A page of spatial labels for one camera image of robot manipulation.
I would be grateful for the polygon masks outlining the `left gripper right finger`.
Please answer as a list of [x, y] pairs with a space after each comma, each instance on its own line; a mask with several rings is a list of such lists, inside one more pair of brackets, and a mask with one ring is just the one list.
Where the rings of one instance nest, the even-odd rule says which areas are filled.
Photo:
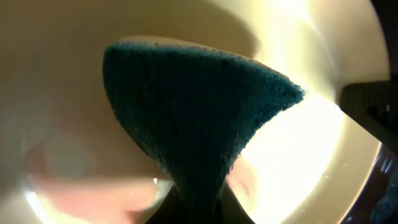
[[254, 224], [227, 183], [217, 203], [217, 214], [222, 224]]

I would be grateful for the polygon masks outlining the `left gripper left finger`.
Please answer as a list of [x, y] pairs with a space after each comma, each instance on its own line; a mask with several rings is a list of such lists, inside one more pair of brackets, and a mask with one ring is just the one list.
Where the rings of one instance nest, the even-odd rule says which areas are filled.
[[158, 210], [145, 224], [186, 224], [187, 209], [181, 202], [178, 191], [173, 186]]

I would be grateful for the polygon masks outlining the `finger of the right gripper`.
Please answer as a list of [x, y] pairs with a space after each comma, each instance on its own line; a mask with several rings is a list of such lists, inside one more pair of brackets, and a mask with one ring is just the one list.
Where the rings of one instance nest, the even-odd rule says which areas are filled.
[[339, 107], [383, 145], [397, 154], [397, 82], [346, 85]]

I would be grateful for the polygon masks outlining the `green yellow sponge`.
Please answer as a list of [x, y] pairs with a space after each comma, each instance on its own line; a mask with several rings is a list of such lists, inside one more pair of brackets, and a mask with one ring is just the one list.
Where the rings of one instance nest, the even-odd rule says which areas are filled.
[[225, 178], [256, 131], [305, 93], [285, 75], [218, 49], [119, 41], [104, 51], [116, 119], [175, 184], [189, 223], [216, 223]]

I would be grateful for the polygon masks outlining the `yellow plate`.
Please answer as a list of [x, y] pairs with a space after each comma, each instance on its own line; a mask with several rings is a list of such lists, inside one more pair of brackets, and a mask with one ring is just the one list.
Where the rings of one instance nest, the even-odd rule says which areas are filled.
[[2, 1], [1, 222], [78, 223], [24, 166], [96, 193], [93, 223], [144, 223], [171, 183], [113, 116], [104, 49], [151, 35], [257, 60], [305, 99], [261, 128], [234, 185], [256, 223], [339, 223], [364, 188], [381, 142], [342, 112], [343, 86], [388, 80], [370, 1]]

